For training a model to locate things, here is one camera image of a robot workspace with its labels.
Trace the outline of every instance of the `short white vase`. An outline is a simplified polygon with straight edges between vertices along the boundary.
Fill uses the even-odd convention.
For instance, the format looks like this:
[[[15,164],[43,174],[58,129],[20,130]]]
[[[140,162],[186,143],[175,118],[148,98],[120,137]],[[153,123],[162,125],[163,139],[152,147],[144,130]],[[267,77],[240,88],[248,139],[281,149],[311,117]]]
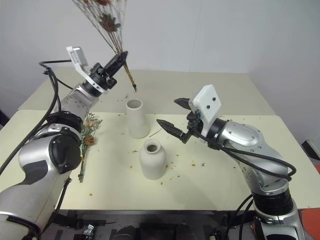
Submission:
[[[145,118],[142,101],[139,99],[128,101],[125,105],[125,110],[130,135],[136,139],[148,135],[150,129]]]
[[[166,171],[166,151],[156,139],[147,140],[140,150],[143,175],[150,180],[161,178]]]

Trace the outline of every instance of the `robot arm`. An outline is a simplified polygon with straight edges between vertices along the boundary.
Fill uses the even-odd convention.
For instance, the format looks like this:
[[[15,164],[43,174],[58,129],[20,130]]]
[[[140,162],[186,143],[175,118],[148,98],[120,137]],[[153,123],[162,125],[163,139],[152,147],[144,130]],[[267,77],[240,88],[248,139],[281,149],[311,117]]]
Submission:
[[[237,162],[253,196],[258,216],[257,236],[263,240],[304,240],[298,210],[289,192],[289,180],[295,168],[267,145],[255,127],[217,118],[221,102],[212,85],[204,86],[193,99],[178,98],[174,102],[191,110],[187,116],[188,132],[182,132],[165,120],[157,122],[183,143],[193,135]]]
[[[21,148],[19,164],[25,179],[0,193],[0,239],[27,239],[44,230],[65,182],[81,162],[83,120],[99,96],[117,83],[113,75],[128,54],[117,54],[105,67],[96,63],[86,73],[81,48],[68,47],[67,51],[85,82],[61,101],[61,111],[50,114],[45,127]]]

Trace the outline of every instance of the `dried flower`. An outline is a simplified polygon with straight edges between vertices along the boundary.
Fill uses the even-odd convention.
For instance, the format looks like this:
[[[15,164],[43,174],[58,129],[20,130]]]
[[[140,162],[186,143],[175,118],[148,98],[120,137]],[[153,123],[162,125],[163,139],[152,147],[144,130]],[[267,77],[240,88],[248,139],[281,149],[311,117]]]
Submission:
[[[92,136],[92,135],[88,135],[88,136],[86,136],[86,138],[84,139],[84,144],[85,144],[85,145],[88,145],[88,146],[93,145],[94,142],[95,142],[95,139],[94,139],[94,136]]]
[[[122,27],[125,20],[127,0],[72,0],[98,30],[109,47],[116,53],[122,53]],[[123,65],[135,91],[137,85],[127,63]]]
[[[116,23],[116,18],[110,14],[102,14],[100,24],[109,33],[116,32],[117,28],[121,26],[120,23]]]
[[[102,120],[98,120],[94,113],[89,112],[83,121],[82,131],[81,131],[81,170],[78,178],[80,183],[83,182],[84,178],[84,166],[85,166],[85,156],[88,147],[95,143],[94,134],[96,130],[100,127]]]

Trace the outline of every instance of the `vase opening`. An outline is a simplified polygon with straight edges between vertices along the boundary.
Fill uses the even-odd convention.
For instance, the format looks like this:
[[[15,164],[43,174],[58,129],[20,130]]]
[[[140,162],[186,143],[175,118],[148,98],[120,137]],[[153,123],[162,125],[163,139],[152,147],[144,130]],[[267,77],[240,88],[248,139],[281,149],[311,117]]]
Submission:
[[[138,109],[139,107],[141,107],[142,102],[140,100],[138,100],[138,99],[133,99],[133,100],[128,101],[126,103],[126,105],[130,109]]]
[[[147,148],[146,148],[150,153],[153,153],[155,151],[157,151],[158,147],[156,145],[149,145]]]

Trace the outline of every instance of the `black cable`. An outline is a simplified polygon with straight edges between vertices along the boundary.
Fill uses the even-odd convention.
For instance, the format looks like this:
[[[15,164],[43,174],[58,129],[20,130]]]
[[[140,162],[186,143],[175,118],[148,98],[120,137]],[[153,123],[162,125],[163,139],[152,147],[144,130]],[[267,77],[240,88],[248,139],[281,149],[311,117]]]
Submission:
[[[62,205],[62,202],[64,200],[64,197],[65,197],[65,194],[66,194],[66,191],[67,191],[67,187],[69,185],[69,183],[72,181],[72,179],[70,177],[68,177],[68,179],[65,181],[64,185],[63,185],[63,189],[62,189],[62,192],[61,192],[61,195],[60,195],[60,198],[59,198],[59,202],[56,206],[56,209],[55,211],[52,213],[51,217],[49,218],[47,224],[45,225],[44,229],[42,232],[44,232],[49,226],[50,224],[53,222],[53,220],[55,219],[55,217],[57,216],[60,208],[61,208],[61,205]]]
[[[63,81],[61,81],[59,78],[56,79],[59,83],[61,83],[63,86],[65,86],[68,89],[73,89],[72,87],[70,87],[68,84],[64,83]]]
[[[242,150],[238,150],[238,149],[234,149],[234,148],[229,148],[229,147],[222,147],[225,150],[228,150],[230,152],[234,152],[234,153],[238,153],[238,154],[243,154],[243,155],[248,155],[248,156],[252,156],[252,157],[256,157],[256,158],[260,158],[260,159],[266,159],[278,164],[282,164],[288,168],[291,169],[291,172],[288,173],[289,176],[292,176],[293,174],[295,174],[297,172],[297,169],[291,165],[290,163],[283,161],[281,159],[272,157],[272,156],[266,156],[266,155],[262,155],[262,154],[258,154],[258,153],[254,153],[254,152],[250,152],[250,151],[242,151]]]
[[[234,223],[235,218],[237,217],[240,209],[249,201],[250,198],[252,198],[251,194],[249,196],[247,196],[246,199],[243,200],[242,203],[239,205],[239,207],[235,210],[235,213],[233,214],[230,221],[228,222],[228,226],[226,228],[225,235],[224,235],[224,240],[228,239],[229,230],[230,230],[232,224]]]
[[[18,146],[15,147],[15,149],[11,152],[11,154],[7,157],[7,159],[3,162],[3,164],[0,167],[0,175],[3,173],[3,171],[6,169],[8,164],[11,162],[13,157],[17,154],[17,152],[22,148],[23,145],[38,131],[39,127],[44,123],[46,118],[50,115],[51,111],[54,109],[56,101],[58,99],[58,85],[56,84],[54,86],[54,96],[51,101],[51,104],[46,111],[46,113],[43,115],[43,117],[40,119],[40,121],[34,126],[34,128],[24,137],[24,139],[18,144]]]
[[[289,163],[287,163],[287,162],[284,162],[284,161],[282,161],[282,160],[280,160],[280,159],[273,158],[273,157],[268,157],[268,156],[265,156],[265,155],[260,155],[260,154],[254,153],[254,154],[257,156],[257,158],[264,158],[264,159],[268,159],[268,160],[272,159],[272,160],[270,160],[270,161],[274,161],[274,162],[277,161],[277,162],[279,162],[279,163],[284,162],[286,167],[292,166],[292,172],[290,173],[291,175],[289,175],[289,174],[288,174],[288,175],[278,174],[278,173],[275,173],[275,172],[272,172],[272,171],[265,170],[264,168],[259,167],[259,166],[255,165],[255,164],[253,164],[253,163],[250,163],[249,161],[243,159],[242,157],[233,154],[233,153],[230,151],[230,150],[234,150],[233,148],[227,148],[227,147],[220,146],[219,144],[212,143],[209,138],[207,138],[207,137],[205,137],[205,136],[202,136],[201,133],[199,133],[199,131],[198,131],[196,128],[194,128],[193,131],[194,131],[201,139],[207,141],[208,143],[210,143],[211,145],[213,145],[216,149],[222,150],[223,152],[225,152],[225,153],[228,154],[229,156],[237,159],[238,161],[240,161],[240,162],[242,162],[242,163],[244,163],[244,164],[246,164],[246,165],[248,165],[248,166],[250,166],[250,167],[252,167],[252,168],[254,168],[254,169],[256,169],[256,170],[259,170],[259,171],[262,172],[262,173],[265,173],[265,174],[268,174],[268,175],[271,175],[271,176],[274,176],[274,177],[277,177],[277,178],[287,179],[288,181],[291,181],[292,178],[291,178],[290,176],[292,175],[292,173],[295,173],[295,171],[297,171],[294,166],[292,166],[291,164],[289,164]],[[244,155],[247,155],[247,154],[250,155],[250,154],[252,154],[252,152],[240,151],[240,150],[236,150],[236,149],[235,149],[233,152],[242,152],[242,154],[244,154]]]
[[[242,163],[244,163],[244,164],[246,164],[246,165],[248,165],[248,166],[250,166],[250,167],[252,167],[252,168],[254,168],[254,169],[256,169],[256,170],[258,170],[260,172],[262,172],[262,173],[265,173],[265,174],[268,174],[268,175],[271,175],[271,176],[274,176],[274,177],[277,177],[277,178],[287,179],[288,181],[291,181],[291,179],[292,179],[289,175],[279,174],[279,173],[275,173],[275,172],[272,172],[272,171],[265,170],[264,168],[259,167],[259,166],[255,165],[255,164],[243,159],[242,157],[233,154],[232,152],[230,152],[230,151],[228,151],[226,149],[221,148],[221,150],[223,152],[225,152],[226,154],[228,154],[229,156],[237,159],[238,161],[240,161],[240,162],[242,162]]]
[[[54,60],[54,61],[41,61],[39,62],[40,66],[44,67],[45,69],[48,67],[46,64],[58,64],[58,63],[69,63],[71,62],[70,59],[66,60]]]
[[[242,240],[242,231],[244,229],[244,224],[245,224],[245,220],[246,220],[246,215],[247,212],[249,211],[249,208],[251,207],[251,205],[253,204],[254,200],[252,199],[249,204],[246,206],[242,218],[241,218],[241,223],[240,223],[240,229],[239,229],[239,240]]]
[[[66,59],[66,60],[55,60],[55,61],[41,61],[39,64],[44,67],[44,68],[47,68],[46,64],[57,64],[57,63],[69,63],[71,62],[70,59]],[[58,79],[56,77],[56,75],[54,75],[54,77],[56,78],[56,80],[61,83],[63,86],[65,86],[66,88],[68,89],[73,89],[72,87],[70,87],[69,85],[67,85],[66,83],[64,83],[63,81],[61,81],[60,79]]]
[[[56,78],[55,73],[51,70],[51,68],[47,71],[47,73],[48,73],[50,82],[51,82],[51,84],[52,84],[52,87],[55,89],[55,86],[56,86],[57,92],[59,93],[58,81],[57,81],[57,78]],[[56,102],[57,102],[57,104],[58,104],[58,111],[61,112],[61,102],[60,102],[59,95],[58,95],[58,97],[57,97],[57,99],[56,99]]]

